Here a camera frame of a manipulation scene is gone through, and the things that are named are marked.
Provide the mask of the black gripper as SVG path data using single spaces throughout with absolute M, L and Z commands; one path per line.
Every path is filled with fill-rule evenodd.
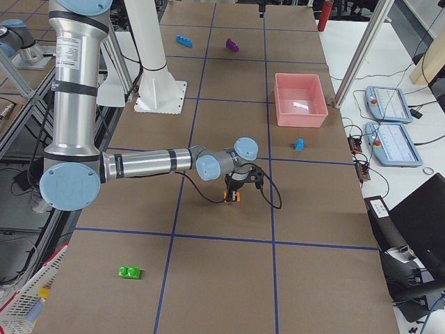
M 225 184 L 227 191 L 225 192 L 225 202 L 232 201 L 232 191 L 235 193 L 235 201 L 241 201 L 241 194 L 238 191 L 245 183 L 250 181 L 250 168 L 238 170 L 236 173 L 228 173 L 225 175 Z

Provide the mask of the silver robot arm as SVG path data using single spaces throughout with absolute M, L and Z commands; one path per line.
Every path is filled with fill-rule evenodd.
M 42 199 L 54 209 L 81 210 L 111 180 L 184 174 L 204 181 L 226 179 L 228 193 L 246 182 L 259 147 L 249 137 L 221 151 L 196 145 L 141 153 L 107 152 L 113 135 L 97 133 L 101 46 L 111 39 L 110 1 L 51 1 L 49 22 L 56 32 L 54 129 L 44 150 L 39 181 Z

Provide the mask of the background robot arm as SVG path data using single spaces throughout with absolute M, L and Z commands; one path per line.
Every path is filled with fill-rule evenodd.
M 43 70 L 56 52 L 55 46 L 40 45 L 20 19 L 1 22 L 1 51 L 22 70 Z

